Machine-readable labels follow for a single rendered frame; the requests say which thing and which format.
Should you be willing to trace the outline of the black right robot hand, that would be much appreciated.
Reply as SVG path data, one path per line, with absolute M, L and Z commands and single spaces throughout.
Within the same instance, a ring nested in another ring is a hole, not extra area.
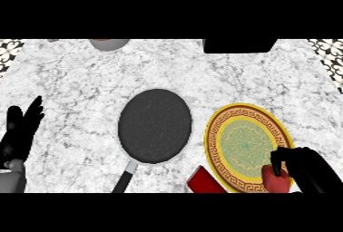
M 309 147 L 270 152 L 272 173 L 281 178 L 281 163 L 303 193 L 343 193 L 343 181 L 321 154 Z

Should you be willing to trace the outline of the yellow patterned plate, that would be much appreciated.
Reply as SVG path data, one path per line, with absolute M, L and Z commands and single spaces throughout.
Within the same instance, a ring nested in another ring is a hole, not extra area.
M 294 148 L 278 118 L 248 103 L 232 103 L 213 114 L 204 135 L 207 162 L 231 192 L 266 193 L 262 168 L 270 152 Z

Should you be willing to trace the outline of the black appliance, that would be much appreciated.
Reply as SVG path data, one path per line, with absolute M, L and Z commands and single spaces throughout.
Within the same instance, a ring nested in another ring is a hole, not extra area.
M 276 39 L 204 39 L 204 53 L 268 53 Z

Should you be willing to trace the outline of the dark grey frying pan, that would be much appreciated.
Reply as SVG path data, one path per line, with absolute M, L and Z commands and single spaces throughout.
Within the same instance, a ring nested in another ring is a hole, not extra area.
M 151 89 L 127 102 L 118 120 L 121 148 L 130 162 L 114 187 L 123 193 L 139 165 L 161 165 L 180 153 L 192 133 L 191 109 L 176 93 Z

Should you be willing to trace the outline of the grey bowl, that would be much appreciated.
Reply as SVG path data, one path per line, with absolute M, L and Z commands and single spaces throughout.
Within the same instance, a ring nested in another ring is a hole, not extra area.
M 92 39 L 90 43 L 99 51 L 115 51 L 121 49 L 127 43 L 129 39 Z

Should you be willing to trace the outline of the dark red flat object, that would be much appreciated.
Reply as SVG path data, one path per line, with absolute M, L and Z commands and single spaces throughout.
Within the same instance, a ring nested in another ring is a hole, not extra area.
M 226 190 L 219 184 L 217 180 L 208 174 L 205 168 L 200 166 L 189 179 L 188 187 L 194 193 L 225 193 Z

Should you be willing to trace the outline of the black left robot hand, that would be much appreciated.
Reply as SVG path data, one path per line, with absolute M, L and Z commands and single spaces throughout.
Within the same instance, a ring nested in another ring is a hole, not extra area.
M 16 105 L 7 108 L 7 131 L 0 140 L 0 169 L 12 160 L 27 161 L 35 131 L 44 118 L 41 97 L 37 96 L 27 111 Z

